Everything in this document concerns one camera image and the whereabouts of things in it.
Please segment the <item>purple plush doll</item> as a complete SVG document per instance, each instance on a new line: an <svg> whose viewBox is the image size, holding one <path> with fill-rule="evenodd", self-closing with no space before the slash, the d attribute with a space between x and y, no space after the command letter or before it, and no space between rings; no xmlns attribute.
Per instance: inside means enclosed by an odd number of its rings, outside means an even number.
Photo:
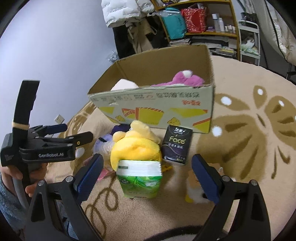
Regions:
<svg viewBox="0 0 296 241"><path fill-rule="evenodd" d="M99 137L93 146L93 154L100 154L103 157L104 161L109 161L111 150L114 146L113 134L118 131L126 133L129 129L130 125L120 124L118 126L115 126L112 129L111 133Z"/></svg>

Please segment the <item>green tissue pack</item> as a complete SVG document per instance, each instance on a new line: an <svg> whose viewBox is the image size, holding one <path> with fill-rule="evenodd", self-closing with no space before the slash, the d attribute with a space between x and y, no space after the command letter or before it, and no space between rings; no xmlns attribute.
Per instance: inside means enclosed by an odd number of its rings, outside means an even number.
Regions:
<svg viewBox="0 0 296 241"><path fill-rule="evenodd" d="M163 177L159 161L121 160L116 174L128 198L155 198Z"/></svg>

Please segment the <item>yellow plush toy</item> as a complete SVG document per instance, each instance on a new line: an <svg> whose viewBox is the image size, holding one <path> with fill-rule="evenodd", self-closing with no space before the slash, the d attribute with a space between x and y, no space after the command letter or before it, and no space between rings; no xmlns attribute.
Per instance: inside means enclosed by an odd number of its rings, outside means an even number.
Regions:
<svg viewBox="0 0 296 241"><path fill-rule="evenodd" d="M161 139L147 124L139 120L132 121L129 131L115 132L112 140L114 145L111 149L110 163L114 171L117 170L120 160L162 161L159 145Z"/></svg>

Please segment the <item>pink plush toy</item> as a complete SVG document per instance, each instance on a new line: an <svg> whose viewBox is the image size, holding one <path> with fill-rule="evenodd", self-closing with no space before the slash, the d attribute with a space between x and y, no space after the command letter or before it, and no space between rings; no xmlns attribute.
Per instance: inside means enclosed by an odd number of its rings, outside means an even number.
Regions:
<svg viewBox="0 0 296 241"><path fill-rule="evenodd" d="M179 71L172 81L166 83L155 84L153 86L170 86L170 85L184 85L191 87L200 87L205 83L205 80L198 75L194 75L191 70Z"/></svg>

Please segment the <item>pink cloth in plastic bag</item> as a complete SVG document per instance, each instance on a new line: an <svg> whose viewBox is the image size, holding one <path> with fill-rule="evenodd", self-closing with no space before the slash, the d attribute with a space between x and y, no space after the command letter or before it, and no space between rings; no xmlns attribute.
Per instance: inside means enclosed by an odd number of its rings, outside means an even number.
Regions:
<svg viewBox="0 0 296 241"><path fill-rule="evenodd" d="M115 173L109 165L105 165L104 159L100 154L95 154L83 162L83 167L86 167L85 180L100 181L107 176Z"/></svg>

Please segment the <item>white yellow plush with tag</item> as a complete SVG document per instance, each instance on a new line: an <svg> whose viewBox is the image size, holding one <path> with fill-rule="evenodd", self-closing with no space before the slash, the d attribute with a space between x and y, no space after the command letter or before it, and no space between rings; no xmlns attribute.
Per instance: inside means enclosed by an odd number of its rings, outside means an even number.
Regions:
<svg viewBox="0 0 296 241"><path fill-rule="evenodd" d="M202 160L196 160L188 172L185 201L194 204L208 202L217 204L225 189L225 184L233 181L223 175L223 168L218 164L212 165Z"/></svg>

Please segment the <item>beige patterned rug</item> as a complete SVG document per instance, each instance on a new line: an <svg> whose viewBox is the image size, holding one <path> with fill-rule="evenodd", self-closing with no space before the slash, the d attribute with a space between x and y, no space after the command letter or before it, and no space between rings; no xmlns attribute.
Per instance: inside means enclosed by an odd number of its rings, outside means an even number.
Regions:
<svg viewBox="0 0 296 241"><path fill-rule="evenodd" d="M189 154L218 163L233 180L259 182L271 237L295 211L295 85L262 67L234 59L149 51L110 67L92 88L110 90L126 78L140 86L167 82L189 69L214 80L210 132L195 133ZM191 166L165 172L154 199L125 198L114 175L99 181L82 207L104 240L191 240L213 204L185 200Z"/></svg>

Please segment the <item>white puffer jacket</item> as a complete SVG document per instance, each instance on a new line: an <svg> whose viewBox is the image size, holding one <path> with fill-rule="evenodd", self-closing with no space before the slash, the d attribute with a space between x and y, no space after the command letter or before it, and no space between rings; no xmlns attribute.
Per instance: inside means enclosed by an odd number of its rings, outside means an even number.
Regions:
<svg viewBox="0 0 296 241"><path fill-rule="evenodd" d="M103 17L108 28L138 23L154 12L154 5L146 0L102 0Z"/></svg>

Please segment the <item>open cardboard box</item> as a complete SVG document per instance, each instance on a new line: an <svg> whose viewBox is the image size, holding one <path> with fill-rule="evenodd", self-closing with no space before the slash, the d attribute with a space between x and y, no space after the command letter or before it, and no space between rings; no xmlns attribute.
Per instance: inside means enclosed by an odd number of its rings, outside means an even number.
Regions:
<svg viewBox="0 0 296 241"><path fill-rule="evenodd" d="M153 86L172 81L183 70L205 80L200 87ZM111 91L127 79L139 88ZM88 92L89 99L114 123L141 121L152 128L168 125L207 133L213 111L214 74L205 45L153 49L113 63Z"/></svg>

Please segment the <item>cream padded chair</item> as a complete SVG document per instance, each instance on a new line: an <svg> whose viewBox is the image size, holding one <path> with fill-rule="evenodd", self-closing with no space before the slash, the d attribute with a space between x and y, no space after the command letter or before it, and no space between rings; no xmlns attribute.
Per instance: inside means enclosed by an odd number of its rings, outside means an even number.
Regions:
<svg viewBox="0 0 296 241"><path fill-rule="evenodd" d="M281 57L295 66L295 37L284 19L267 1L253 0L248 5L257 15L260 30L267 42Z"/></svg>

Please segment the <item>white utility cart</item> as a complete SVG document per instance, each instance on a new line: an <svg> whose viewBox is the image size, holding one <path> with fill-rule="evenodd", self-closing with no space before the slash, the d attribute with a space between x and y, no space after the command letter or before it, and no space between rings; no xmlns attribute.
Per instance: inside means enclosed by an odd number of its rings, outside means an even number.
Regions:
<svg viewBox="0 0 296 241"><path fill-rule="evenodd" d="M241 62L260 65L259 25L247 20L238 21L239 59Z"/></svg>

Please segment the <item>red patterned bag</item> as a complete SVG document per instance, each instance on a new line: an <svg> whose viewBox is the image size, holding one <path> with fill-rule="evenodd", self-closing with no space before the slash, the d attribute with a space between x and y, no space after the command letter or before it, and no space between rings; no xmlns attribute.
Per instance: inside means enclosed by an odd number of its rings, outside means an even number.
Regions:
<svg viewBox="0 0 296 241"><path fill-rule="evenodd" d="M186 8L181 9L181 14L185 19L188 33L203 33L206 31L206 11L205 9Z"/></svg>

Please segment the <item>wooden bookshelf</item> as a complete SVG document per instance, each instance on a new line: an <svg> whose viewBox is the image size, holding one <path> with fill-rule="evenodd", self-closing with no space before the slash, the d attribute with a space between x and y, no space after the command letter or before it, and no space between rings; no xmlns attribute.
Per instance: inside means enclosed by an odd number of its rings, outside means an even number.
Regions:
<svg viewBox="0 0 296 241"><path fill-rule="evenodd" d="M152 1L155 11L163 25L170 45L183 41L187 44L206 44L214 55L239 60L239 34L232 1ZM203 33L185 33L184 38L171 40L168 36L160 11L166 8L195 8L206 11L206 31Z"/></svg>

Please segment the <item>white wall socket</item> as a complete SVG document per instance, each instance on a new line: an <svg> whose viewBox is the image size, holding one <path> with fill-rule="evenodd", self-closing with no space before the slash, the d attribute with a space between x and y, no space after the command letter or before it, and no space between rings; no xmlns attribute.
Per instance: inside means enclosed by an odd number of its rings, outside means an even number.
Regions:
<svg viewBox="0 0 296 241"><path fill-rule="evenodd" d="M59 114L59 115L56 116L56 118L55 118L54 121L55 121L58 125L60 125L60 124L62 124L62 123L64 122L64 120L65 120L65 119L62 117L62 115Z"/></svg>

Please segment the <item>snack bags by wall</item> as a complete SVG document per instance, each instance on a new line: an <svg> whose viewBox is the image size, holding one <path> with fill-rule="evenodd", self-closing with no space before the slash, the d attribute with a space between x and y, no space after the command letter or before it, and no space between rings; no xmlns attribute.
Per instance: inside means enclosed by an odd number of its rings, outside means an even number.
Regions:
<svg viewBox="0 0 296 241"><path fill-rule="evenodd" d="M118 61L120 58L119 58L117 51L112 50L111 53L108 55L107 59L110 63L114 63L114 62Z"/></svg>

